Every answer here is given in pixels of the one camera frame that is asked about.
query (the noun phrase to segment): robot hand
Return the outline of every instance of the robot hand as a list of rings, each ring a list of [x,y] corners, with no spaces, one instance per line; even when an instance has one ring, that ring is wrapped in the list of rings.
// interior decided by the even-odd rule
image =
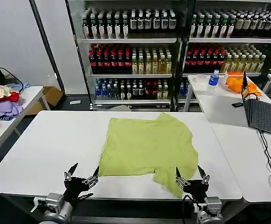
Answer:
[[[185,180],[176,167],[176,183],[185,193],[189,193],[193,198],[186,195],[193,202],[194,212],[197,214],[196,223],[224,223],[221,215],[222,203],[218,197],[207,197],[206,192],[209,187],[209,175],[198,166],[202,180]]]

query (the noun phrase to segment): black phone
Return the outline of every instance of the black phone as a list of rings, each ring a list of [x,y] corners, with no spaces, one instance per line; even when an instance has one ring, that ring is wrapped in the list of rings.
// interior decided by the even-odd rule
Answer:
[[[232,105],[233,107],[237,108],[237,107],[243,106],[243,103],[238,102],[238,103],[234,103],[234,104],[231,104],[231,105]]]

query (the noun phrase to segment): purple cloth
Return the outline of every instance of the purple cloth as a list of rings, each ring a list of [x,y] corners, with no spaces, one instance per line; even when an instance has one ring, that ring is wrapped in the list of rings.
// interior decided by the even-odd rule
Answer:
[[[0,117],[9,116],[15,118],[22,112],[22,106],[19,103],[3,101],[0,103]]]

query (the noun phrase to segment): laptop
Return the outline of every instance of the laptop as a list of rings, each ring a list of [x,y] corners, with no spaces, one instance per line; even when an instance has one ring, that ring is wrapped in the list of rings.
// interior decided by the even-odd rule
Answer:
[[[251,98],[246,73],[243,74],[242,100],[248,126],[271,134],[271,104]]]

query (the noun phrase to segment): white wall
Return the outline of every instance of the white wall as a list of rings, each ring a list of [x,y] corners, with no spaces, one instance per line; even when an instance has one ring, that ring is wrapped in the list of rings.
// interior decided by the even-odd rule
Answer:
[[[0,67],[22,82],[59,88],[28,0],[0,0]]]
[[[86,94],[64,0],[35,0],[66,94]]]

